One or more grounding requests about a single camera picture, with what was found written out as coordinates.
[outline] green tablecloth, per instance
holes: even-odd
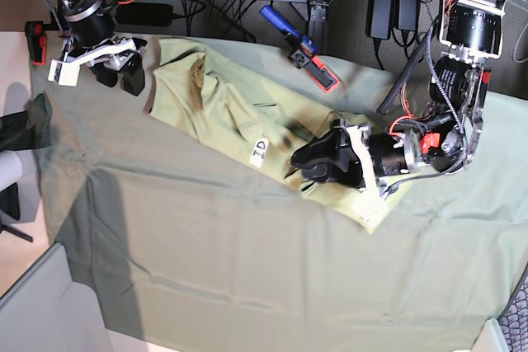
[[[488,94],[471,168],[415,183],[369,235],[150,118],[147,39],[138,98],[87,70],[71,88],[32,69],[54,108],[39,158],[49,236],[107,327],[181,352],[446,352],[504,308],[528,261],[524,101]],[[326,59],[346,88],[325,96],[278,49],[203,41],[337,110],[372,116],[393,79]]]

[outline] white cylinder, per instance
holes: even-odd
[[[0,153],[0,191],[19,181],[23,174],[22,161],[15,152]]]

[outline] green cloth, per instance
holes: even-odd
[[[257,156],[256,171],[353,218],[368,232],[380,224],[389,204],[401,197],[404,189],[385,203],[336,183],[306,182],[290,165],[292,153],[326,133],[332,120],[345,117],[351,124],[371,123],[365,116],[338,114],[206,45],[180,39],[160,40],[160,45],[162,66],[153,73],[156,94],[150,112],[155,119],[242,164],[251,166]],[[256,147],[260,141],[265,152]],[[365,206],[386,207],[386,211],[380,217]]]
[[[471,167],[415,182],[369,235],[150,117],[159,38],[144,38],[139,97],[87,68],[73,88],[31,67],[53,107],[52,145],[37,151],[49,239],[97,293],[108,329],[182,352],[451,352],[501,313],[528,261],[525,101],[488,93]],[[371,120],[394,80],[324,57],[346,84],[323,94],[277,48],[200,40]],[[50,35],[48,56],[61,49]],[[408,93],[419,109],[427,82]]]

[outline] power adapter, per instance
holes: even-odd
[[[394,0],[394,27],[401,31],[417,32],[420,0]]]
[[[366,35],[375,40],[387,40],[392,30],[393,0],[369,0]]]

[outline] metal stand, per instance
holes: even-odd
[[[308,36],[318,49],[319,54],[326,52],[328,6],[332,0],[307,0],[303,3],[291,3],[291,6],[308,22]]]

